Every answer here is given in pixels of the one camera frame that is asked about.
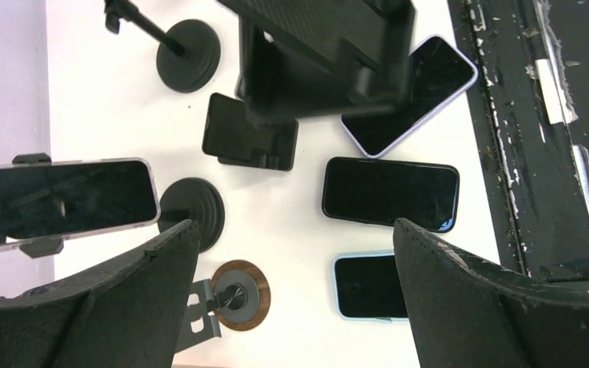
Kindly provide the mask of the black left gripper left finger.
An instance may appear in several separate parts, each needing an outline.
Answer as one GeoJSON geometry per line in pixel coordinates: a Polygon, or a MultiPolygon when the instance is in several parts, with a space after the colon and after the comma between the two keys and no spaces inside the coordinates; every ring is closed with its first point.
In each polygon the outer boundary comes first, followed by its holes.
{"type": "Polygon", "coordinates": [[[0,367],[169,367],[199,253],[185,220],[114,258],[0,297],[0,367]]]}

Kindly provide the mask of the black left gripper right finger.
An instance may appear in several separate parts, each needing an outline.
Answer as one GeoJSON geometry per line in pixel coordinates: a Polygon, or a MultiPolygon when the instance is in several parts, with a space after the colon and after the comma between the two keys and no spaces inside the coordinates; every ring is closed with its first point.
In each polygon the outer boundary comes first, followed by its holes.
{"type": "Polygon", "coordinates": [[[397,272],[423,367],[589,367],[589,281],[548,283],[400,218],[397,272]]]}

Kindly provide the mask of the light blue cased phone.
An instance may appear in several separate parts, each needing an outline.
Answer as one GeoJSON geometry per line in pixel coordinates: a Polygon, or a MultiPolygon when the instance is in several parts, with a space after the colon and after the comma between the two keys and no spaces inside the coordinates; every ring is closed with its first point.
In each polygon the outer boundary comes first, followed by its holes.
{"type": "Polygon", "coordinates": [[[387,323],[409,319],[392,251],[338,255],[331,274],[342,318],[387,323]]]}

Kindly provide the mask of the wood base phone stand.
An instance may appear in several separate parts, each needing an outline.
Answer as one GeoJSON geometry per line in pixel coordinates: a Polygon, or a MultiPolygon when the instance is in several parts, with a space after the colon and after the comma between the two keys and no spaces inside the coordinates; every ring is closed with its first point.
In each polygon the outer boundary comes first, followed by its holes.
{"type": "Polygon", "coordinates": [[[222,336],[221,327],[234,331],[256,328],[267,317],[271,290],[262,271],[246,260],[228,261],[211,279],[192,283],[194,304],[186,306],[176,352],[222,336]]]}

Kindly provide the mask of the black cased phone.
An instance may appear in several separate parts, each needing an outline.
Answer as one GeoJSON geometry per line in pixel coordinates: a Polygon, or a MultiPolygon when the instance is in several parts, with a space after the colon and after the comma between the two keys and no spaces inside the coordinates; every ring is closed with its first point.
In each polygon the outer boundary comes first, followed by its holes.
{"type": "Polygon", "coordinates": [[[340,156],[326,165],[321,209],[331,219],[392,226],[402,218],[446,233],[458,203],[459,172],[449,165],[340,156]]]}

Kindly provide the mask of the lilac cased phone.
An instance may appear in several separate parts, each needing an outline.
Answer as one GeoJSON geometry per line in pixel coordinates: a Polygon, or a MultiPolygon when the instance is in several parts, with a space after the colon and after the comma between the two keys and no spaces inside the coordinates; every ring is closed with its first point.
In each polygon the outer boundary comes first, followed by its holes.
{"type": "Polygon", "coordinates": [[[341,117],[342,127],[368,158],[387,153],[468,90],[479,76],[474,62],[438,34],[424,39],[410,59],[411,92],[402,107],[368,117],[341,117]]]}

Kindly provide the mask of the black folding phone stand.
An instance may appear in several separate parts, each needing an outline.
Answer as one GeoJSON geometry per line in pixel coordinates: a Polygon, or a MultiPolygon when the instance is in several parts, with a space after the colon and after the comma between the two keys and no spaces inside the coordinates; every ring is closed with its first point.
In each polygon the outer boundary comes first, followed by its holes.
{"type": "Polygon", "coordinates": [[[227,1],[237,14],[236,94],[260,123],[372,115],[411,91],[410,1],[227,1]]]}

